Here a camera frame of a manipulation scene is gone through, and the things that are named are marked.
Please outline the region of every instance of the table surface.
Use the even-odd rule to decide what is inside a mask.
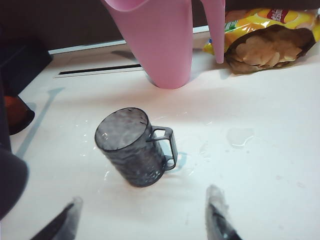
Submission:
[[[211,184],[243,240],[318,239],[319,45],[292,67],[234,75],[201,51],[208,36],[194,35],[190,82],[175,90],[139,69],[57,75],[136,63],[125,44],[54,55],[20,95],[36,116],[12,150],[30,172],[2,239],[30,239],[80,196],[77,240],[205,240]],[[94,142],[101,120],[125,107],[174,131],[177,167],[150,187],[128,185]]]

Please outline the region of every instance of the mug rim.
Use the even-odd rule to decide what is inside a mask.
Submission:
[[[121,110],[125,110],[125,109],[137,109],[137,110],[140,110],[142,113],[144,113],[144,115],[146,116],[146,125],[145,125],[145,128],[144,128],[143,132],[141,133],[141,135],[140,135],[136,140],[132,141],[132,142],[129,143],[128,145],[125,145],[125,146],[123,146],[123,147],[121,147],[121,148],[109,149],[109,150],[107,150],[107,149],[104,149],[103,147],[100,147],[99,144],[97,143],[97,131],[98,131],[98,128],[99,128],[100,124],[102,124],[102,122],[103,122],[106,118],[108,118],[109,116],[111,116],[112,114],[115,114],[116,112],[121,111]],[[108,116],[106,116],[106,117],[99,123],[99,125],[98,125],[98,127],[96,128],[95,133],[94,133],[94,141],[95,141],[95,144],[96,144],[96,146],[97,146],[99,149],[101,149],[101,150],[104,151],[104,152],[108,152],[108,153],[110,153],[110,152],[116,152],[116,151],[125,149],[125,148],[133,145],[133,144],[134,144],[135,142],[137,142],[139,139],[141,139],[142,135],[145,133],[145,131],[146,131],[146,129],[147,129],[147,126],[148,126],[149,122],[150,122],[150,121],[149,121],[149,117],[148,117],[148,115],[146,114],[146,112],[143,111],[142,109],[138,108],[138,107],[124,107],[124,108],[118,109],[118,110],[114,111],[113,113],[110,113]]]

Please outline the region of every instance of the yellow snack bag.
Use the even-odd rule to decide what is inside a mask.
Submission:
[[[226,12],[224,56],[235,73],[280,68],[320,39],[318,10],[256,8]],[[214,55],[211,39],[203,50]]]

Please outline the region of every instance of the gray plastic mug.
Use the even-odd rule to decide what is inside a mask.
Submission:
[[[157,137],[156,130],[165,133]],[[154,184],[177,163],[173,130],[152,126],[147,114],[139,108],[123,108],[107,116],[97,127],[94,139],[102,153],[135,187]],[[160,140],[169,140],[172,155],[164,155]]]

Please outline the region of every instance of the red logo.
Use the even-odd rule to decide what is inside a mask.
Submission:
[[[271,9],[266,15],[268,19],[275,20],[281,23],[285,23],[285,17],[288,14],[289,10],[284,9]]]

